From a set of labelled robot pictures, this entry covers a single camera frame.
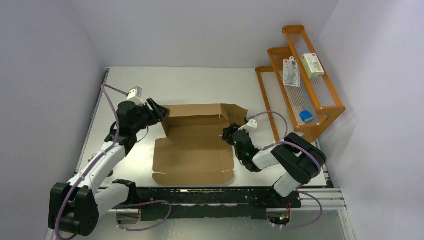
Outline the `brown cardboard box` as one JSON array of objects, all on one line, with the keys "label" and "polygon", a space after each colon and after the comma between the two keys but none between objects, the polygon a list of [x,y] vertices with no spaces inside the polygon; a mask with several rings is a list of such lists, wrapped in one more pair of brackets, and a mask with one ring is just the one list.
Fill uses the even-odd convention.
[{"label": "brown cardboard box", "polygon": [[155,140],[152,178],[161,186],[226,184],[234,176],[233,147],[222,140],[232,123],[242,125],[248,110],[236,104],[169,105]]}]

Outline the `orange wooden tiered rack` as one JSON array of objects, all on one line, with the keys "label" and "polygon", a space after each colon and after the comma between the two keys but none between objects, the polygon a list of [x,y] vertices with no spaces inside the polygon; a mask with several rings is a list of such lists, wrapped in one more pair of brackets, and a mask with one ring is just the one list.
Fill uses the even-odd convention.
[{"label": "orange wooden tiered rack", "polygon": [[[273,73],[287,107],[293,130],[301,133],[306,141],[312,143],[345,111],[346,107],[327,73],[323,77],[308,78],[304,66],[301,65],[303,54],[317,54],[305,27],[303,25],[286,25],[282,28],[282,33],[285,35],[288,45],[269,48],[267,53],[271,64],[258,66],[255,68],[255,72],[266,110],[270,112],[271,106],[262,74]],[[300,64],[300,87],[283,84],[283,61],[289,57],[294,57],[295,61]],[[301,120],[300,112],[304,110],[312,113],[313,121],[304,123]]]}]

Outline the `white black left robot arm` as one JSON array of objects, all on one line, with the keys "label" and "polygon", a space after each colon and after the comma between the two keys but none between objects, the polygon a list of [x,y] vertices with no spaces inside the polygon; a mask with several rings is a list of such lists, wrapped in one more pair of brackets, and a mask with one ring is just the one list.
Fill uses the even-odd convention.
[{"label": "white black left robot arm", "polygon": [[118,207],[132,208],[140,202],[136,183],[117,179],[101,190],[104,180],[137,143],[137,134],[163,122],[169,108],[152,98],[123,101],[114,111],[115,122],[94,159],[66,183],[56,183],[49,197],[48,227],[59,239],[61,232],[73,237],[90,235],[106,212]]}]

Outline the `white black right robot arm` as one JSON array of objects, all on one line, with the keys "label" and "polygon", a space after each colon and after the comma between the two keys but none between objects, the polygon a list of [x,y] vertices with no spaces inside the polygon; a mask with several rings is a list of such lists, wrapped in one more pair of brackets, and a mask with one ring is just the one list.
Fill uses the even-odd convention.
[{"label": "white black right robot arm", "polygon": [[259,149],[254,146],[247,130],[232,123],[222,130],[222,140],[234,147],[236,158],[250,172],[259,173],[275,165],[285,169],[286,173],[270,189],[269,199],[275,207],[282,207],[293,191],[318,176],[327,161],[319,148],[294,132]]}]

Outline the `white green product box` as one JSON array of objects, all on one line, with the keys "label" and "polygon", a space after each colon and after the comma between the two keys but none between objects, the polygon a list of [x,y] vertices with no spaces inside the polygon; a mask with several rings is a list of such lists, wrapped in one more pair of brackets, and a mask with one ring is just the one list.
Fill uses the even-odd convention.
[{"label": "white green product box", "polygon": [[308,78],[315,79],[325,75],[325,70],[316,53],[305,53],[301,56],[301,62]]}]

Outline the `blue small object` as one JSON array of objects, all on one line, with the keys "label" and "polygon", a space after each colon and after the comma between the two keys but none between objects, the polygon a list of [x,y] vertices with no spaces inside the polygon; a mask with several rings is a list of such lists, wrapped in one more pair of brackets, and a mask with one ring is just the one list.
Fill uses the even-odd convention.
[{"label": "blue small object", "polygon": [[301,111],[299,116],[304,123],[309,123],[315,119],[313,114],[308,110]]}]

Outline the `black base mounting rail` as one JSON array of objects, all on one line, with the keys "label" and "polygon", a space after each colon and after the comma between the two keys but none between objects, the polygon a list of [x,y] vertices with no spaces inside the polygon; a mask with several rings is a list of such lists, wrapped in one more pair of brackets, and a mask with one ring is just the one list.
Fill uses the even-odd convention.
[{"label": "black base mounting rail", "polygon": [[287,197],[270,187],[138,187],[138,199],[118,206],[119,212],[134,209],[141,221],[203,218],[250,218],[267,220],[271,210],[301,208],[299,193]]}]

